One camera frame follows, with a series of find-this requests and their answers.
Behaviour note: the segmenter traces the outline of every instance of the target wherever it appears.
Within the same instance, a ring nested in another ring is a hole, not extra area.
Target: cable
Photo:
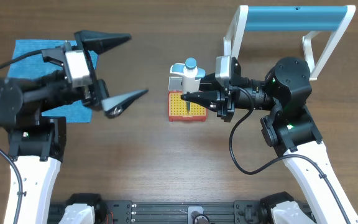
[[[278,161],[281,161],[281,160],[284,160],[284,159],[289,159],[289,158],[301,158],[301,159],[304,159],[306,161],[308,161],[314,168],[316,168],[316,170],[319,172],[319,176],[320,176],[320,179],[324,179],[324,181],[326,182],[329,190],[331,191],[336,203],[338,204],[338,207],[346,221],[347,224],[351,224],[350,220],[349,220],[349,217],[347,216],[346,212],[345,212],[345,209],[343,208],[342,206],[342,203],[341,201],[339,200],[333,186],[331,185],[330,181],[328,180],[327,178],[327,175],[324,174],[324,172],[320,169],[319,166],[317,166],[317,164],[312,161],[309,157],[306,157],[306,156],[302,156],[302,155],[297,155],[297,154],[291,154],[291,155],[284,155],[282,157],[278,157],[278,158],[275,158],[273,160],[271,160],[270,162],[266,163],[265,165],[263,165],[261,168],[259,169],[256,169],[254,171],[246,171],[244,170],[237,162],[236,160],[236,157],[234,156],[234,153],[233,153],[233,147],[232,147],[232,140],[233,140],[233,135],[234,135],[234,131],[237,129],[237,127],[245,120],[247,119],[251,113],[253,112],[254,110],[254,101],[252,100],[252,96],[251,94],[246,91],[245,89],[243,88],[240,88],[240,87],[236,87],[238,90],[240,90],[241,92],[245,93],[248,97],[248,100],[250,101],[251,103],[251,107],[250,107],[250,110],[248,111],[248,113],[243,116],[235,125],[234,127],[232,128],[231,132],[230,132],[230,137],[229,137],[229,151],[230,151],[230,156],[231,156],[231,159],[233,160],[234,162],[234,165],[236,165],[236,167],[241,171],[243,172],[244,174],[247,174],[247,175],[254,175],[254,174],[257,174],[261,171],[263,171],[264,169],[268,168],[269,166],[273,165],[274,163],[278,162]]]
[[[4,67],[10,65],[10,64],[16,63],[16,62],[18,62],[20,60],[23,60],[23,59],[27,58],[27,57],[37,55],[37,54],[41,54],[41,53],[42,53],[42,50],[35,50],[35,51],[31,51],[29,53],[26,53],[24,55],[18,56],[17,58],[14,58],[12,60],[9,60],[9,61],[7,61],[5,63],[0,64],[0,70],[3,69]],[[15,217],[13,219],[13,224],[17,224],[17,221],[19,220],[20,208],[22,206],[22,198],[23,198],[23,195],[25,194],[25,193],[23,193],[22,177],[21,177],[20,172],[17,169],[15,163],[13,163],[12,159],[9,158],[8,155],[5,154],[5,152],[3,152],[1,149],[0,149],[0,155],[2,155],[3,158],[8,161],[9,165],[11,165],[13,171],[15,172],[17,182],[18,182],[18,185],[19,185],[19,191],[17,192],[17,206],[16,206],[16,211],[15,211]]]
[[[17,183],[19,185],[19,191],[17,192],[17,205],[16,205],[16,212],[15,212],[15,217],[13,219],[13,223],[17,223],[17,220],[19,219],[19,213],[20,213],[20,207],[22,206],[22,198],[23,198],[23,181],[22,181],[22,177],[20,176],[20,172],[17,169],[15,163],[13,163],[12,159],[9,158],[9,156],[7,154],[5,154],[5,152],[3,152],[0,149],[0,155],[3,156],[3,158],[5,160],[7,160],[7,162],[9,163],[9,165],[11,165],[13,171],[15,172],[16,178],[17,178]]]

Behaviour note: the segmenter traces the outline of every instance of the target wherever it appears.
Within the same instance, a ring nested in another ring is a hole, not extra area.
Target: yellow grid
[[[196,104],[190,103],[190,112],[187,115],[186,101],[180,98],[181,93],[170,93],[169,94],[169,115],[170,116],[205,116],[206,108]]]

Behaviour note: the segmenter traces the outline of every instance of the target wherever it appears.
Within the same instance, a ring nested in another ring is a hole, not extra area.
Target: blue cloth
[[[16,40],[13,58],[27,52],[39,49],[54,48],[62,45],[64,40]],[[90,52],[92,64],[96,67],[98,55]],[[61,67],[52,63],[44,63],[41,55],[34,55],[11,65],[7,74],[10,78],[29,78],[34,79],[49,74]],[[82,105],[81,101],[76,101],[71,105],[61,106],[42,113],[43,116],[65,116],[67,123],[89,123],[92,118],[92,110]]]

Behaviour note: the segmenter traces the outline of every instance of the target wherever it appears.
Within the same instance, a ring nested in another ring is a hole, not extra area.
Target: wooden table
[[[246,176],[231,161],[229,132],[215,114],[205,123],[170,123],[167,115],[168,73],[176,62],[194,57],[207,72],[223,54],[223,35],[240,4],[297,6],[287,1],[1,1],[0,63],[12,57],[16,39],[73,39],[88,29],[131,33],[133,39],[101,56],[97,74],[111,95],[139,88],[150,91],[120,117],[93,113],[90,124],[68,124],[64,163],[53,201],[77,192],[101,193],[105,199],[145,202],[232,202],[259,200],[287,191],[304,199],[288,169],[279,163]],[[314,5],[345,5],[314,1]],[[358,213],[358,1],[356,14],[318,78],[308,107],[321,131],[336,175]],[[277,60],[302,57],[295,33],[246,33],[239,61],[243,76],[263,79]],[[314,39],[315,55],[328,34]],[[7,69],[0,72],[5,76]],[[233,121],[246,111],[237,110]],[[260,133],[256,111],[234,136],[237,160],[256,169],[275,157]],[[0,147],[7,135],[0,129]],[[0,223],[9,191],[9,166],[0,156]]]

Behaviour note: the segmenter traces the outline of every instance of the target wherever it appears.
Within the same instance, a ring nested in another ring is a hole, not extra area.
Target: blue bar
[[[346,6],[250,6],[246,31],[335,31]]]

